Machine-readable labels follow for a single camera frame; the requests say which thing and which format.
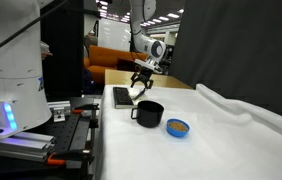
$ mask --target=black panel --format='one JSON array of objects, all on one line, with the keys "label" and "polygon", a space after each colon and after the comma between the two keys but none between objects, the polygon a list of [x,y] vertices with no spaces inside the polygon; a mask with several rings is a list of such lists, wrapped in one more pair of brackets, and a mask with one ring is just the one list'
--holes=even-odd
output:
[{"label": "black panel", "polygon": [[[41,10],[47,12],[52,5]],[[69,0],[63,8],[41,21],[41,39],[53,56],[43,61],[48,96],[80,96],[83,76],[83,1]]]},{"label": "black panel", "polygon": [[282,0],[187,0],[170,75],[282,115]]}]

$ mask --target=white tablecloth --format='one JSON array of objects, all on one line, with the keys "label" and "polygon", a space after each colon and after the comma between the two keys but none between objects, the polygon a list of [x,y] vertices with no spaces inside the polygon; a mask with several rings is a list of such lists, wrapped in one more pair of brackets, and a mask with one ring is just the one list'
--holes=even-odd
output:
[{"label": "white tablecloth", "polygon": [[[105,87],[101,105],[101,179],[282,180],[282,116],[203,85],[153,87],[148,98],[165,110],[158,127],[144,128],[131,120],[130,109],[114,108],[112,87]],[[189,124],[187,136],[168,134],[170,118]]]}]

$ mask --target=orange couch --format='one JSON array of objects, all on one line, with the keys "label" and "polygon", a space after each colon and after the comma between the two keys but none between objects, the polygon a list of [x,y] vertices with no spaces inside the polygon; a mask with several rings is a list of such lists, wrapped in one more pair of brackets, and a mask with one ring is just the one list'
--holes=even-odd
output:
[{"label": "orange couch", "polygon": [[131,53],[90,45],[88,57],[84,58],[84,67],[91,72],[92,80],[96,84],[104,84],[106,69],[116,69],[118,59],[145,60],[147,54]]}]

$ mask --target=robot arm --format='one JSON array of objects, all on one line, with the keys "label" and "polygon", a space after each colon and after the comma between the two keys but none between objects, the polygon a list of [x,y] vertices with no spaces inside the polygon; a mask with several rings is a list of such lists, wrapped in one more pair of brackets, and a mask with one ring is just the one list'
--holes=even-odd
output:
[{"label": "robot arm", "polygon": [[161,74],[162,70],[159,66],[166,45],[162,41],[157,41],[144,36],[141,33],[141,23],[146,22],[156,10],[155,0],[130,0],[131,5],[131,28],[132,36],[135,48],[143,53],[148,54],[146,61],[135,60],[135,63],[139,64],[142,69],[141,72],[134,73],[131,77],[132,85],[137,81],[141,81],[146,89],[151,89],[153,80],[150,77],[153,72]]}]

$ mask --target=ceiling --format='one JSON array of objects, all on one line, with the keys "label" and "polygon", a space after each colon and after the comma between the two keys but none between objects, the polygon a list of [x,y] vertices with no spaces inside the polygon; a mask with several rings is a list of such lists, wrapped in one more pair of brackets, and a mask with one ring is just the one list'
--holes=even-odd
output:
[{"label": "ceiling", "polygon": [[[169,13],[177,14],[180,17],[176,19],[168,17],[170,19],[169,21],[161,20],[161,23],[146,26],[145,28],[151,28],[155,26],[171,24],[173,22],[179,22],[182,14],[178,13],[177,11],[184,8],[185,1],[186,0],[156,0],[156,12],[149,19],[150,21],[152,19],[158,19],[160,16],[167,17]],[[85,0],[85,8],[90,9],[91,7],[95,7],[95,10],[97,10],[95,0]],[[108,14],[116,14],[120,17],[123,17],[124,15],[127,14],[127,12],[131,10],[130,0],[112,0],[112,3],[108,4],[107,7],[108,7],[107,9]]]}]

